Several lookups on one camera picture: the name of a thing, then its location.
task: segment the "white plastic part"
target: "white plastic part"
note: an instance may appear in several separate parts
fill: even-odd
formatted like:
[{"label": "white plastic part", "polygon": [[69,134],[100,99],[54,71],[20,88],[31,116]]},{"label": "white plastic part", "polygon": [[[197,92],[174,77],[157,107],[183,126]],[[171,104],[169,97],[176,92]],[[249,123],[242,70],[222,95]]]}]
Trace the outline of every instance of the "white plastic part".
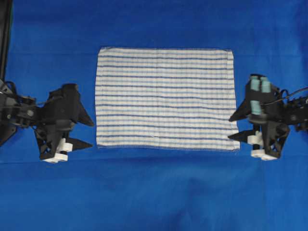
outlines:
[{"label": "white plastic part", "polygon": [[256,131],[255,135],[247,137],[248,144],[258,144],[263,147],[262,132]]},{"label": "white plastic part", "polygon": [[257,157],[262,158],[264,154],[265,154],[264,149],[257,149],[251,151],[251,156],[256,158]]},{"label": "white plastic part", "polygon": [[56,149],[56,153],[54,154],[53,158],[48,158],[43,161],[49,162],[49,163],[58,163],[59,161],[67,161],[68,156],[65,154],[60,153],[61,151],[64,152],[71,152],[73,150],[73,144],[66,143],[66,139],[62,138],[59,142],[59,145]]},{"label": "white plastic part", "polygon": [[58,163],[59,161],[67,161],[68,156],[62,153],[55,153],[53,158],[48,158],[43,161],[49,162],[49,163]]},{"label": "white plastic part", "polygon": [[251,151],[252,157],[259,157],[261,160],[276,160],[277,158],[271,155],[267,155],[264,149],[257,149]]},{"label": "white plastic part", "polygon": [[271,156],[271,155],[267,155],[267,154],[264,154],[262,157],[261,157],[262,160],[276,160],[277,158],[274,157],[274,156]]}]

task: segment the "screw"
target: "screw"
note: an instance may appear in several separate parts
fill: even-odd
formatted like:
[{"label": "screw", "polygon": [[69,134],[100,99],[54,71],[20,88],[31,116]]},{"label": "screw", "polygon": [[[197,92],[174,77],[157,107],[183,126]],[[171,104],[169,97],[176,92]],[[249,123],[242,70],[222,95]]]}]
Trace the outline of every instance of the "screw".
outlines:
[{"label": "screw", "polygon": [[32,110],[28,110],[28,111],[27,111],[27,115],[30,116],[30,117],[32,117],[32,116],[34,115],[34,112],[33,112]]},{"label": "screw", "polygon": [[296,115],[291,115],[290,119],[291,119],[292,121],[296,121],[296,120],[297,120],[297,117],[296,117]]}]

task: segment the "robotic arm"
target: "robotic arm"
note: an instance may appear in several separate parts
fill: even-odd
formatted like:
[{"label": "robotic arm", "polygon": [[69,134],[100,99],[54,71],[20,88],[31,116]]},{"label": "robotic arm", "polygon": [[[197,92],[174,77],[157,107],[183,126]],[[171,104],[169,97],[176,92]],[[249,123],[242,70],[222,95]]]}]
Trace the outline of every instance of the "robotic arm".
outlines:
[{"label": "robotic arm", "polygon": [[279,91],[265,76],[251,74],[245,87],[245,99],[229,121],[248,118],[253,129],[230,135],[229,138],[253,145],[252,157],[262,160],[280,158],[290,132],[289,125],[294,125],[296,131],[308,129],[308,96],[283,102],[303,90],[308,88],[292,94],[287,90]]},{"label": "robotic arm", "polygon": [[92,147],[69,137],[76,123],[94,126],[80,102],[76,84],[65,84],[50,92],[46,102],[20,96],[15,84],[4,81],[9,46],[12,0],[0,0],[0,146],[17,128],[32,128],[38,143],[40,159],[50,163],[67,161],[67,153]]}]

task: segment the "towel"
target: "towel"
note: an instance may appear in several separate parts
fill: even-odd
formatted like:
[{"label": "towel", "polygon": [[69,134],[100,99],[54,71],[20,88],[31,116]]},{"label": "towel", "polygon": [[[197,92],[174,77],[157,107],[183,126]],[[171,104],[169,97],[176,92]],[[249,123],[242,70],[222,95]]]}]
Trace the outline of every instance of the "towel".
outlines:
[{"label": "towel", "polygon": [[240,147],[230,50],[103,47],[95,104],[98,147]]}]

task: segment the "blue fabric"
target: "blue fabric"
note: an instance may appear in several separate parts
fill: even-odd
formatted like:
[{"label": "blue fabric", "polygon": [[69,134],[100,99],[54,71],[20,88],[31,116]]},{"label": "blue fabric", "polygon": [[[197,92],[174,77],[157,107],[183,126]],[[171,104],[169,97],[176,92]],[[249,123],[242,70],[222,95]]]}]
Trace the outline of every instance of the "blue fabric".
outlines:
[{"label": "blue fabric", "polygon": [[[234,52],[237,105],[251,73],[292,92],[308,85],[305,0],[14,1],[6,79],[39,102],[79,85],[95,119],[102,46]],[[239,129],[251,127],[247,121]],[[95,129],[72,132],[95,144]],[[93,147],[39,162],[33,131],[0,148],[0,228],[14,230],[302,231],[308,229],[308,135],[292,129],[283,156]]]}]

